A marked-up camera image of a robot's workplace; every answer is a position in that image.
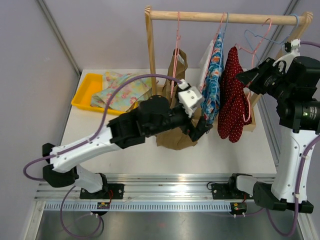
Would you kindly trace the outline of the brown skirt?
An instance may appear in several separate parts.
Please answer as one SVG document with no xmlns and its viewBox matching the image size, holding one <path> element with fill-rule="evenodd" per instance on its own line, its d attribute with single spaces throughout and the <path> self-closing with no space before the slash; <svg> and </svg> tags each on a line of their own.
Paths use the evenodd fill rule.
<svg viewBox="0 0 320 240">
<path fill-rule="evenodd" d="M 175 50 L 174 50 L 170 65 L 168 67 L 167 75 L 170 77 L 175 76 L 175 78 L 179 80 L 185 79 L 187 68 L 188 68 L 187 54 L 180 49 L 177 55 L 177 60 L 175 61 Z M 171 96 L 171 81 L 168 79 L 165 81 L 165 84 L 163 85 L 160 93 L 163 97 L 165 97 L 168 100 L 169 106 L 171 109 L 174 108 L 178 103 L 178 100 L 176 99 L 176 92 L 178 87 L 175 82 L 173 83 L 174 83 L 174 87 L 173 87 L 172 96 Z M 158 147 L 162 146 L 171 150 L 182 150 L 188 147 L 194 147 L 197 143 L 198 143 L 197 141 L 192 142 L 190 137 L 188 135 L 183 134 L 182 130 L 179 127 L 156 135 L 157 146 Z"/>
</svg>

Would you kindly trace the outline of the blue floral garment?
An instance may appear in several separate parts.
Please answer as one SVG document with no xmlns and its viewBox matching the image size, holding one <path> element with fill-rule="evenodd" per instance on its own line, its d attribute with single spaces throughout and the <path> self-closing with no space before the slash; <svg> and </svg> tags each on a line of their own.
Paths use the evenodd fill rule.
<svg viewBox="0 0 320 240">
<path fill-rule="evenodd" d="M 220 110 L 220 82 L 222 76 L 219 76 L 219 61 L 222 44 L 222 34 L 220 33 L 214 44 L 214 51 L 209 64 L 208 72 L 204 82 L 203 97 L 201 104 L 202 115 L 208 124 L 213 124 Z M 222 73 L 224 70 L 224 58 L 222 64 Z"/>
</svg>

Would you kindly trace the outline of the red polka dot garment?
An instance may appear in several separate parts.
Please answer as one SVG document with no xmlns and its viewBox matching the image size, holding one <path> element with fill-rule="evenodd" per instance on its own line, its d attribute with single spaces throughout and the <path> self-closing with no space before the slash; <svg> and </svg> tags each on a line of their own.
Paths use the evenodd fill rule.
<svg viewBox="0 0 320 240">
<path fill-rule="evenodd" d="M 238 49 L 232 47 L 227 56 L 220 83 L 220 109 L 217 131 L 221 139 L 232 143 L 240 140 L 244 126 L 252 123 L 251 107 L 245 95 L 245 85 L 237 79 L 243 73 Z"/>
</svg>

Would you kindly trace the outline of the white cloth garment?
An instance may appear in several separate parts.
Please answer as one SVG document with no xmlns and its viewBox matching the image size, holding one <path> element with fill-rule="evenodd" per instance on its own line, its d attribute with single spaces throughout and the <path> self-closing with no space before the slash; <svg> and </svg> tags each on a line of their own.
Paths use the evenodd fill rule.
<svg viewBox="0 0 320 240">
<path fill-rule="evenodd" d="M 215 41 L 211 40 L 199 62 L 200 75 L 199 75 L 199 82 L 197 84 L 197 88 L 202 94 L 204 93 L 205 79 L 211 63 L 212 55 L 214 53 L 214 46 L 215 46 Z"/>
</svg>

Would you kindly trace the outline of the pink hanger with brown skirt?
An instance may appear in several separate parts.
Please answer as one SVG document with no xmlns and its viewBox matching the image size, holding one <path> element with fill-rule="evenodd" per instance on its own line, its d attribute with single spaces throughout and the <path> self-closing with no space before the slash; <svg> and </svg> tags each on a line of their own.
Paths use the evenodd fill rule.
<svg viewBox="0 0 320 240">
<path fill-rule="evenodd" d="M 172 70 L 172 77 L 176 77 L 177 72 L 177 64 L 178 64 L 178 55 L 180 51 L 180 12 L 177 12 L 177 29 L 176 29 L 176 42 L 175 42 L 175 49 L 174 49 L 174 61 L 173 61 L 173 70 Z"/>
</svg>

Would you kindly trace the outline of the pastel floral garment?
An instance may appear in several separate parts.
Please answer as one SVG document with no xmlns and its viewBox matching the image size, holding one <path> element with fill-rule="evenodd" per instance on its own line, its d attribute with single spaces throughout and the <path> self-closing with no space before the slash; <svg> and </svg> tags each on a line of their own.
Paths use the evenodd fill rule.
<svg viewBox="0 0 320 240">
<path fill-rule="evenodd" d="M 90 105 L 92 107 L 105 108 L 106 103 L 114 90 L 123 83 L 140 75 L 140 73 L 121 74 L 115 71 L 105 72 L 102 75 L 102 90 L 91 96 Z M 131 110 L 135 103 L 147 100 L 151 95 L 151 78 L 141 78 L 123 87 L 112 99 L 109 108 L 120 112 L 126 112 Z"/>
</svg>

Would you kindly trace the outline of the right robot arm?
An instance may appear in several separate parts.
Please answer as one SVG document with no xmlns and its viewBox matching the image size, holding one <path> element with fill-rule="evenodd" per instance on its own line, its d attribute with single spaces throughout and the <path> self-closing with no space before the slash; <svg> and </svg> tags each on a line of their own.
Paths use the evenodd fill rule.
<svg viewBox="0 0 320 240">
<path fill-rule="evenodd" d="M 253 197 L 259 207 L 311 214 L 314 206 L 306 193 L 312 147 L 320 139 L 320 102 L 313 95 L 320 79 L 320 62 L 308 56 L 266 59 L 258 67 L 237 74 L 237 79 L 256 94 L 268 94 L 277 101 L 276 112 L 282 130 L 282 146 L 272 184 L 247 174 L 232 175 L 227 193 Z"/>
</svg>

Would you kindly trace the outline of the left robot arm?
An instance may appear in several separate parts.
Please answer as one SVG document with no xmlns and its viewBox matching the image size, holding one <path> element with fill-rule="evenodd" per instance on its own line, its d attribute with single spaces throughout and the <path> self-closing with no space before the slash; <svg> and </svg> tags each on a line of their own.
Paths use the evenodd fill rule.
<svg viewBox="0 0 320 240">
<path fill-rule="evenodd" d="M 42 169 L 43 178 L 54 188 L 76 186 L 102 199 L 109 191 L 106 176 L 88 171 L 81 163 L 108 152 L 143 144 L 146 138 L 176 128 L 195 142 L 212 126 L 204 117 L 194 125 L 183 104 L 170 108 L 165 97 L 154 95 L 130 112 L 110 120 L 98 134 L 53 147 L 48 156 L 49 163 Z"/>
</svg>

